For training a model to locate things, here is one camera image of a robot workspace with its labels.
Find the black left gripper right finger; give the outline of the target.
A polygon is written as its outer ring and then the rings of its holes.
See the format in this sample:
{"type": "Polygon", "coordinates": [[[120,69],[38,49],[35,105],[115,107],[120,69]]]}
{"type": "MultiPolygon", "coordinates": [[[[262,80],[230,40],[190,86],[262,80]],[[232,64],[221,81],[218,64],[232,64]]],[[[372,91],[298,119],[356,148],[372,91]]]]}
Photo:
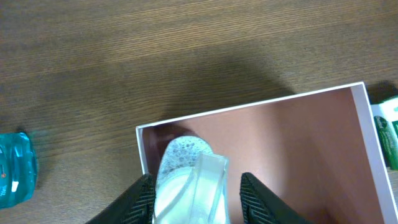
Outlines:
{"type": "Polygon", "coordinates": [[[310,224],[266,187],[254,174],[241,176],[239,190],[244,223],[250,224],[310,224]]]}

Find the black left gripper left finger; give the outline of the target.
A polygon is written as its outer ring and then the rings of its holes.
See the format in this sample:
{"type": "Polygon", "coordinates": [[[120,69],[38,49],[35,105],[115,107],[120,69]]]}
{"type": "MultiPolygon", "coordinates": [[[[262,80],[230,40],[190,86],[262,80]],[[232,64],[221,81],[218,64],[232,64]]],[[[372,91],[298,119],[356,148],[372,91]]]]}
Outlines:
{"type": "Polygon", "coordinates": [[[155,183],[144,174],[87,224],[151,224],[154,204],[155,183]]]}

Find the clear foam soap pump bottle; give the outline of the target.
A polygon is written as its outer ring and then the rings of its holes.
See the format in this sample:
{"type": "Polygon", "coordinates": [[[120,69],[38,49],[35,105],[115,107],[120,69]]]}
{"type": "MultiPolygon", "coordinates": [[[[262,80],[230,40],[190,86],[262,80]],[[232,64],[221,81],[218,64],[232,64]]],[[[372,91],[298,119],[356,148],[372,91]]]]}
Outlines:
{"type": "Polygon", "coordinates": [[[153,222],[229,223],[228,168],[229,159],[202,138],[170,141],[157,174],[153,222]]]}

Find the teal mouthwash bottle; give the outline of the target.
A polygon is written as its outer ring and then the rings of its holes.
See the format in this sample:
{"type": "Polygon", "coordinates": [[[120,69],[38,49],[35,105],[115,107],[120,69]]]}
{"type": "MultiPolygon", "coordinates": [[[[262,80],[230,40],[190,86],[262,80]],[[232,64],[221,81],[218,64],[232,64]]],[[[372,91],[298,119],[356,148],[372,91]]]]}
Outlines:
{"type": "Polygon", "coordinates": [[[25,132],[1,134],[1,208],[32,198],[37,181],[37,157],[25,132]]]}

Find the green soap bar pack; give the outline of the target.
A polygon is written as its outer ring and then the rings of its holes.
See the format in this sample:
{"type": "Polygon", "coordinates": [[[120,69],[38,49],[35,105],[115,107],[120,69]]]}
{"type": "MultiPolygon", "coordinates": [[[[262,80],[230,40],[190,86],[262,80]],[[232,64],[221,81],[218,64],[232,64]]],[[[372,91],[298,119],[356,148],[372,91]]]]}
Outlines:
{"type": "Polygon", "coordinates": [[[397,96],[371,105],[386,166],[397,170],[397,96]]]}

